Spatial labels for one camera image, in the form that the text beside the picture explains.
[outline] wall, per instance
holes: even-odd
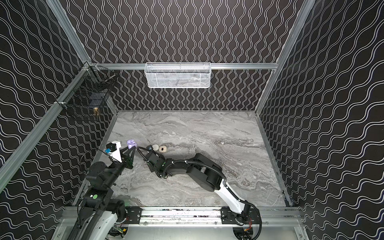
[[[260,115],[310,239],[382,239],[384,2],[317,0]]]
[[[0,159],[11,156],[82,67],[44,0],[0,1]],[[51,239],[111,120],[63,111],[0,193],[0,239]]]
[[[45,1],[1,1],[0,9],[3,165],[82,64]]]
[[[95,63],[276,62],[303,0],[61,0]]]
[[[277,62],[303,0],[60,0],[95,63]],[[209,89],[150,89],[123,71],[121,110],[253,110],[270,70],[220,70]]]
[[[121,71],[112,97],[119,109],[254,110],[271,70],[215,70],[209,88],[149,88],[144,71]]]

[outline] black object in basket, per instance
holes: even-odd
[[[91,67],[68,95],[63,108],[67,116],[77,121],[98,121],[107,112],[106,101],[110,96],[116,74],[107,68]]]

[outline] marble floor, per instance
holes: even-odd
[[[122,146],[167,146],[165,158],[188,159],[202,153],[223,168],[229,184],[257,206],[285,206],[253,112],[119,112],[109,141]],[[106,156],[101,161],[110,164]],[[134,168],[125,169],[114,197],[138,206],[226,206],[188,175],[167,179],[151,173],[136,152]]]

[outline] small object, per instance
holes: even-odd
[[[159,153],[165,153],[167,152],[167,147],[166,146],[160,146],[159,147]]]
[[[109,148],[111,152],[116,151],[118,148],[117,148],[115,142],[116,142],[116,141],[108,143],[108,144],[106,145],[106,148]]]
[[[128,149],[131,149],[131,147],[133,147],[133,146],[137,147],[137,143],[133,139],[128,140],[127,144],[128,144]]]
[[[100,115],[99,108],[93,108],[93,116],[99,116],[99,115]]]
[[[153,144],[152,148],[153,148],[153,151],[157,151],[159,149],[159,145]]]

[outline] black mounting plate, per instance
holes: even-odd
[[[125,207],[127,210],[128,221],[124,224],[139,224],[142,209],[140,207]]]
[[[233,215],[233,213],[229,209],[229,207],[222,207],[220,209],[220,214],[221,214],[221,224],[237,224],[238,225],[238,223],[235,219],[235,216]],[[259,224],[260,223],[259,218],[257,217],[257,212],[255,209],[250,209],[249,215],[252,219],[252,224]]]

